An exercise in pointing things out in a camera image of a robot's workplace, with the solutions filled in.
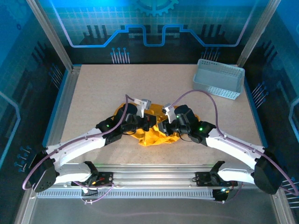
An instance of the blue wall panel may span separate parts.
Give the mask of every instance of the blue wall panel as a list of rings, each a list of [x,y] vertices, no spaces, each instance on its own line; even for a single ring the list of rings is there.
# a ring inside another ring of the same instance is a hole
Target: blue wall panel
[[[281,1],[244,66],[250,89],[259,84],[263,84],[262,90],[266,88],[264,99],[256,103],[256,108],[268,145],[283,153],[289,176],[296,180],[299,178],[298,11],[298,1]],[[293,211],[298,218],[298,210]]]
[[[42,5],[73,63],[236,63],[267,0],[57,1]]]
[[[0,219],[13,223],[65,68],[25,0],[0,1],[0,31]]]

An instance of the robotic arm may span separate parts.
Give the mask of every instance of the robotic arm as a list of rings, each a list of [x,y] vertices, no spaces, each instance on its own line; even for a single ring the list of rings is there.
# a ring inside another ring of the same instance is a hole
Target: robotic arm
[[[153,127],[157,123],[156,117],[144,113],[145,109],[149,109],[150,101],[135,99],[134,102],[137,106],[128,104],[126,111],[123,106],[115,116],[100,122],[87,133],[65,143],[49,146],[38,153],[28,169],[31,172],[28,180],[34,191],[41,192],[53,184],[62,182],[78,181],[95,187],[112,182],[112,179],[105,178],[101,181],[97,169],[91,162],[66,163],[86,152],[120,140],[126,132],[135,132],[140,128],[148,131]],[[186,134],[195,143],[219,149],[243,162],[241,164],[217,162],[210,171],[209,181],[215,184],[229,181],[248,182],[255,184],[268,194],[276,193],[283,181],[283,176],[260,154],[266,154],[286,171],[278,152],[241,141],[220,131],[213,124],[198,121],[187,105],[181,105],[176,109],[166,105],[163,112],[168,119],[158,123],[158,127],[164,134]]]
[[[186,134],[195,143],[219,149],[243,162],[243,164],[229,164],[219,161],[212,168],[211,178],[218,181],[235,180],[252,183],[268,194],[277,192],[284,177],[264,156],[270,157],[287,172],[279,151],[247,143],[226,134],[213,124],[198,121],[187,105],[181,105],[175,110],[166,105],[164,112],[168,119],[158,124],[161,132],[166,135]]]

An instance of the gear graphic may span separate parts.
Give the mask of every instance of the gear graphic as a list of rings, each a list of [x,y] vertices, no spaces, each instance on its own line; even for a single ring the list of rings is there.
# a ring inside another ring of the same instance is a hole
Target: gear graphic
[[[132,0],[132,4],[147,16],[150,14],[161,16],[162,13],[168,13],[169,9],[174,9],[174,4],[178,4],[178,0]]]
[[[26,0],[2,0],[1,3],[6,6],[9,14],[18,23],[25,19],[28,7]]]

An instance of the perforated basket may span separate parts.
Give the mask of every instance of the perforated basket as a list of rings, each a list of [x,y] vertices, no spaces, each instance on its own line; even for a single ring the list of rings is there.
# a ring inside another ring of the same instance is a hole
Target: perforated basket
[[[193,77],[193,89],[204,90],[213,95],[236,99],[243,91],[245,70],[233,65],[205,59],[198,60]]]

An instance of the yellow cloth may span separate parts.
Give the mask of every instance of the yellow cloth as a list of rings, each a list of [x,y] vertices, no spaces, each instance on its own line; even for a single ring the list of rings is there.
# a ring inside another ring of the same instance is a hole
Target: yellow cloth
[[[116,115],[117,111],[123,107],[124,104],[120,105],[119,108],[115,111],[114,115]],[[167,119],[167,116],[162,112],[162,105],[158,104],[151,104],[149,110],[145,110],[144,113],[155,115],[157,118],[157,124],[161,121]],[[153,146],[153,145],[160,145],[160,144],[170,144],[176,142],[180,139],[179,134],[175,133],[170,136],[166,136],[164,133],[159,131],[158,125],[154,125],[152,128],[149,129],[148,132],[145,132],[142,129],[138,129],[135,134],[130,135],[139,140],[139,145],[142,146]]]

